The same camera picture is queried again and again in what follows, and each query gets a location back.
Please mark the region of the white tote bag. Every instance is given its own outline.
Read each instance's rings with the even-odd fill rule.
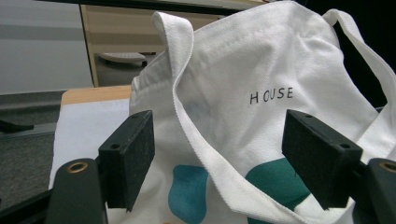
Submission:
[[[156,155],[132,214],[110,210],[110,221],[351,223],[353,202],[323,211],[281,141],[294,109],[356,142],[364,162],[396,159],[395,75],[353,19],[277,2],[196,32],[164,13],[153,21],[167,50],[133,80],[130,114],[153,111]],[[379,114],[343,65],[337,21],[387,96]]]

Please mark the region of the bag strap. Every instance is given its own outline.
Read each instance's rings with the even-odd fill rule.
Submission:
[[[331,10],[325,15],[325,19],[333,24],[337,20],[341,22],[346,36],[354,43],[383,86],[389,102],[386,107],[390,111],[395,111],[396,82],[389,66],[365,45],[355,22],[346,13]],[[163,43],[167,45],[166,52],[169,55],[172,70],[172,94],[177,118],[191,147],[209,172],[224,202],[236,213],[267,222],[308,223],[308,220],[290,211],[250,184],[202,137],[177,96],[178,83],[192,55],[194,43],[192,26],[185,19],[159,12],[154,13],[153,21]]]
[[[387,97],[387,105],[357,142],[365,149],[361,158],[363,162],[373,157],[386,158],[396,147],[396,76],[389,65],[364,43],[350,15],[331,9],[323,15],[323,19],[331,26],[340,22],[344,34],[370,66]]]

